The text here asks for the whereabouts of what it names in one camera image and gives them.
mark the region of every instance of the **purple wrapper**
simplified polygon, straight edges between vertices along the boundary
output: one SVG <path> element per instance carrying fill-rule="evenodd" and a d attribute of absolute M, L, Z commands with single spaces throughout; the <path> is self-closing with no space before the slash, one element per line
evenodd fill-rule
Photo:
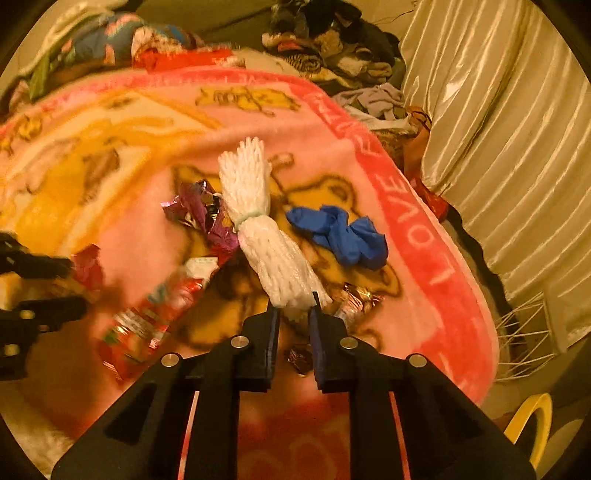
<path fill-rule="evenodd" d="M 182 183 L 172 202 L 161 203 L 168 220 L 199 229 L 214 245 L 234 252 L 238 249 L 238 236 L 226 214 L 223 199 L 207 180 Z"/>

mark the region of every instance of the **yellow plastic object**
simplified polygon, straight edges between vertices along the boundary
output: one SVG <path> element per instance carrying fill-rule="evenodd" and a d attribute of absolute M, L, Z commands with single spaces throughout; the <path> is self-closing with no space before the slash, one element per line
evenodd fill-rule
<path fill-rule="evenodd" d="M 552 424 L 552 398 L 550 395 L 547 393 L 532 395 L 523 402 L 509 425 L 507 425 L 505 436 L 513 443 L 517 442 L 525 424 L 534 413 L 537 418 L 537 425 L 530 463 L 534 466 L 534 469 L 537 469 L 550 436 L 550 426 Z"/>

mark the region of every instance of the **pink blanket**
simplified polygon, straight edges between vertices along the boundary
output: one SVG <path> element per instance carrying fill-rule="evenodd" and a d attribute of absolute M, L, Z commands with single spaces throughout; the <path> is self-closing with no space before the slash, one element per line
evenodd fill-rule
<path fill-rule="evenodd" d="M 482 401 L 498 357 L 490 313 L 460 252 L 379 141 L 305 80 L 208 67 L 98 77 L 0 129 L 0 229 L 49 255 L 98 244 L 108 287 L 85 319 L 33 347 L 21 385 L 29 400 L 76 437 L 121 394 L 96 354 L 105 324 L 207 251 L 201 235 L 165 220 L 160 202 L 181 181 L 207 178 L 218 189 L 218 155 L 247 136 L 265 141 L 273 165 L 272 216 L 327 291 L 348 281 L 385 296 L 355 335 L 387 355 L 425 354 Z M 322 204 L 346 209 L 351 221 L 368 215 L 387 236 L 388 265 L 344 269 L 298 237 L 285 211 Z M 2 280 L 5 304 L 18 289 Z M 243 260 L 216 276 L 165 349 L 207 351 L 265 306 Z M 284 328 L 282 351 L 295 338 Z M 271 392 L 242 396 L 241 478 L 348 478 L 346 397 L 321 395 L 278 358 Z"/>

